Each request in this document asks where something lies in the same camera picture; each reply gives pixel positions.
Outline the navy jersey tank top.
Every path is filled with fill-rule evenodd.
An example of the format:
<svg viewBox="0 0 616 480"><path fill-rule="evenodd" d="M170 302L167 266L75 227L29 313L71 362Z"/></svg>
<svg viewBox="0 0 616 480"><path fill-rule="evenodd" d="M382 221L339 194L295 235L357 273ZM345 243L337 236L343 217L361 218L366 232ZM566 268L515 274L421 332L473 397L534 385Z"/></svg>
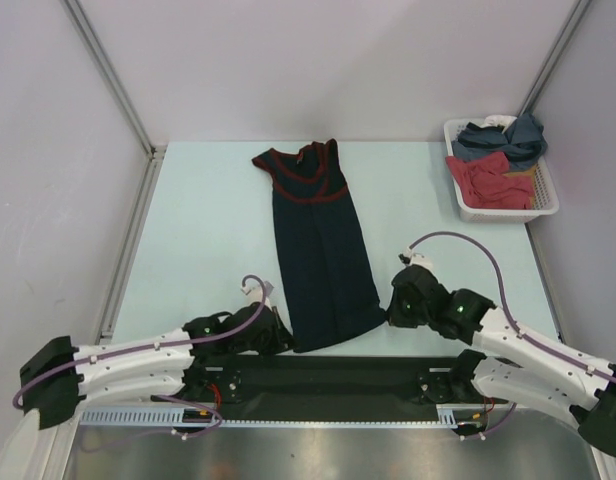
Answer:
<svg viewBox="0 0 616 480"><path fill-rule="evenodd" d="M306 353L354 339L385 320L335 140L252 160L272 182L277 258L296 341Z"/></svg>

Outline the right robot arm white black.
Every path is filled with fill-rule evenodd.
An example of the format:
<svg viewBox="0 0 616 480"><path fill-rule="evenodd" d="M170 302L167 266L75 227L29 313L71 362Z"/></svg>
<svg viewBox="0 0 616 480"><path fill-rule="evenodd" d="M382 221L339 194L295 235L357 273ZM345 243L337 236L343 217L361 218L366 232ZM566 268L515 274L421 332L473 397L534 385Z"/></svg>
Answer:
<svg viewBox="0 0 616 480"><path fill-rule="evenodd" d="M420 265L404 268L391 285L391 325L427 326L467 345L449 376L457 399L481 394L532 408L616 458L616 362L515 324L505 308L476 292L449 292Z"/></svg>

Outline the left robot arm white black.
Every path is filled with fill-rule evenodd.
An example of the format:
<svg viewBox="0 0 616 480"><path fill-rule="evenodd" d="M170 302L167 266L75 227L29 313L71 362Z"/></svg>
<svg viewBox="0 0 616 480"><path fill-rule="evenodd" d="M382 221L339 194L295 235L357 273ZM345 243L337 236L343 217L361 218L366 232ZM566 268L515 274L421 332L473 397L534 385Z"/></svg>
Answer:
<svg viewBox="0 0 616 480"><path fill-rule="evenodd" d="M258 302L144 341L75 346L68 336L56 337L21 368L13 406L36 411L40 429L48 429L87 406L163 396L194 402L209 387L207 361L245 352L273 356L294 346L277 309Z"/></svg>

